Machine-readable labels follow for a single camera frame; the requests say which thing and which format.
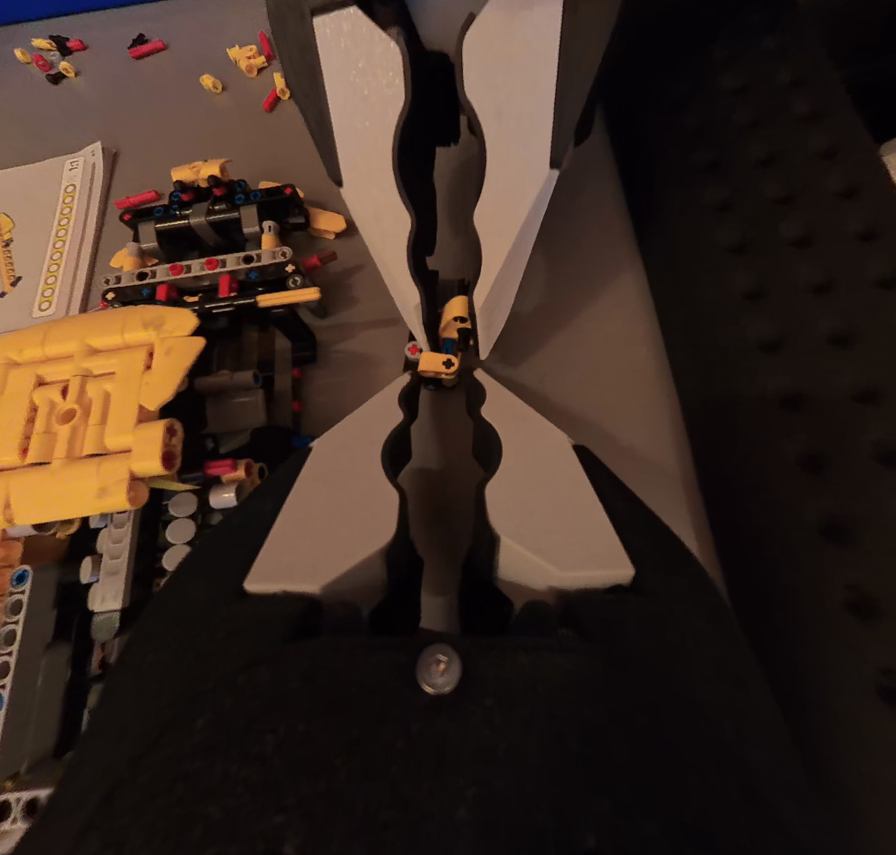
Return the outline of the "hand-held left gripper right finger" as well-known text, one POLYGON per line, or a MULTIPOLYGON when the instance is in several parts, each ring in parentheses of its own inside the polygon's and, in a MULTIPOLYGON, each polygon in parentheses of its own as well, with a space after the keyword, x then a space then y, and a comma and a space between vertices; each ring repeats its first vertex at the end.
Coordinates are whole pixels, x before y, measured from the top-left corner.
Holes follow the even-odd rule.
POLYGON ((462 597, 510 614, 628 586, 632 559, 570 438, 482 368, 466 381, 465 406, 481 478, 462 597))

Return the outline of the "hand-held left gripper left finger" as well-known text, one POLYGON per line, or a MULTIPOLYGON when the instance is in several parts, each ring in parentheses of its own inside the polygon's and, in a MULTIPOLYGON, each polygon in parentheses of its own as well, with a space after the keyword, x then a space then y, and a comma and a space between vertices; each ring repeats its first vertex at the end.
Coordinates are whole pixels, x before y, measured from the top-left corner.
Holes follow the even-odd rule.
POLYGON ((310 446, 246 592, 420 613, 422 558, 400 484, 419 406, 420 382, 403 373, 310 446))

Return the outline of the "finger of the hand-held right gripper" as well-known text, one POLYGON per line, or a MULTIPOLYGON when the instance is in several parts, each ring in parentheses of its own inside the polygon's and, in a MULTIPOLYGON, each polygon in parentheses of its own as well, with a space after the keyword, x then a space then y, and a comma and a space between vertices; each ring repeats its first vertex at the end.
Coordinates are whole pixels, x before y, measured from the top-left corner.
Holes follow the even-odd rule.
POLYGON ((396 137, 407 102, 399 43, 358 7, 313 21, 330 123, 352 220, 409 331, 426 345, 409 266, 411 214, 399 190, 396 137))
POLYGON ((564 0, 488 0, 462 41, 462 91, 484 144, 473 223, 479 359, 509 318, 559 172, 551 165, 564 0))

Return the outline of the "small yellow connector assembly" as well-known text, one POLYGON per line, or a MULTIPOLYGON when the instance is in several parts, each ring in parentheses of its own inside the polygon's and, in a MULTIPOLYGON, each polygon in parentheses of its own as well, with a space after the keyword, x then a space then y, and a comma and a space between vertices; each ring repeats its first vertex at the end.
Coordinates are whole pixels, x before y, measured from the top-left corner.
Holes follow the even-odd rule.
POLYGON ((405 360, 431 389, 451 388, 460 378, 462 357, 473 339, 469 298, 455 295, 442 308, 435 337, 435 346, 424 349, 415 338, 405 346, 405 360))

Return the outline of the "partly built yellow toy car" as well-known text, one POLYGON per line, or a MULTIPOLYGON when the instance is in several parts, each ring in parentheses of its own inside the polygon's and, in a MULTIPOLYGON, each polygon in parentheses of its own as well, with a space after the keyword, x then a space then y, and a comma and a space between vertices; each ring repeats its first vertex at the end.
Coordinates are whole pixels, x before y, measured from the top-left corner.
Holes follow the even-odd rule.
POLYGON ((2 853, 44 811, 136 621, 297 446, 311 245, 348 228, 230 159, 120 211, 84 313, 2 334, 2 853))

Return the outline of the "scattered small connector pieces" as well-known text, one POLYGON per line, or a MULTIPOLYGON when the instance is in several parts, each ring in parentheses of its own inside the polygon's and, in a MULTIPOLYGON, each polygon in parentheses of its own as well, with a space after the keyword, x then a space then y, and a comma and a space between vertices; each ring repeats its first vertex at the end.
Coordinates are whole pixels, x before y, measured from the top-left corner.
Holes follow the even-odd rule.
MULTIPOLYGON (((165 53, 167 49, 168 44, 164 40, 139 32, 127 45, 126 53, 137 62, 165 53)), ((80 37, 52 34, 32 37, 28 47, 14 47, 13 55, 18 63, 34 68, 50 84, 57 86, 66 79, 78 77, 79 72, 73 65, 72 57, 88 50, 88 44, 80 37)), ((226 48, 226 55, 250 79, 257 79, 263 71, 272 70, 273 87, 263 100, 263 110, 266 113, 272 113, 281 103, 291 101, 292 93, 285 74, 273 68, 278 59, 270 38, 263 30, 258 32, 257 42, 230 46, 226 48)))

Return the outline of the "black dotted pad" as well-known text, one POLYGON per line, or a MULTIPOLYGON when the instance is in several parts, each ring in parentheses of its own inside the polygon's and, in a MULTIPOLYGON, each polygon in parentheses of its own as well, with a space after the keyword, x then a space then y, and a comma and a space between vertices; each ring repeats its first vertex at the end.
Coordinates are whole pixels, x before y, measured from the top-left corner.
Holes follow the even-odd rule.
POLYGON ((894 853, 894 186, 796 0, 623 0, 603 112, 731 601, 894 853))

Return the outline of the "grey instruction booklet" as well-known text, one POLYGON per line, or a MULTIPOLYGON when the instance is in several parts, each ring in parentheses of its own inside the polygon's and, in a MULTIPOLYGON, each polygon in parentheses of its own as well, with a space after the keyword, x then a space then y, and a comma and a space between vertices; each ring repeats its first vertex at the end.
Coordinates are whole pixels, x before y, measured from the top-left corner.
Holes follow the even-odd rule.
POLYGON ((2 170, 2 334, 87 310, 115 156, 96 142, 2 170))

